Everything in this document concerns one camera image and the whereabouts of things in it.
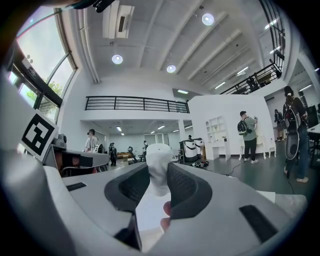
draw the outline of man with backpack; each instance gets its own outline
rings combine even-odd
[[[251,151],[251,164],[255,164],[258,162],[258,159],[256,159],[257,134],[255,131],[258,119],[253,119],[247,116],[246,113],[246,111],[240,112],[241,121],[238,124],[238,132],[243,136],[244,140],[244,161],[249,160],[249,151]]]

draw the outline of jeans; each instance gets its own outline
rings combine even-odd
[[[302,126],[298,129],[299,132],[299,166],[297,171],[297,178],[303,179],[306,175],[306,171],[308,169],[308,158],[309,158],[309,139],[308,139],[308,131],[307,127]],[[296,161],[296,158],[292,160],[288,160],[286,163],[285,169],[290,172],[292,167],[294,166],[294,163]]]
[[[257,138],[244,141],[244,158],[249,158],[249,150],[251,151],[251,160],[256,160]]]

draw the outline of white sneaker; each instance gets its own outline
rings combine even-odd
[[[304,177],[304,178],[297,178],[296,181],[300,182],[300,183],[307,183],[309,180],[308,177]]]

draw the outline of white partition wall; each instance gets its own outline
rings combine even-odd
[[[230,154],[239,155],[241,136],[238,134],[240,111],[246,111],[247,115],[258,118],[258,136],[263,136],[265,151],[274,144],[273,123],[270,117],[265,98],[255,95],[208,95],[196,96],[188,102],[190,116],[195,137],[203,138],[207,159],[214,159],[212,143],[208,138],[206,122],[216,117],[223,117],[229,144]],[[257,153],[264,151],[262,145],[257,145]]]

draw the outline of black and white marker sign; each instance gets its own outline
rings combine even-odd
[[[57,134],[58,126],[44,117],[37,109],[21,140],[29,153],[43,161],[49,145]]]

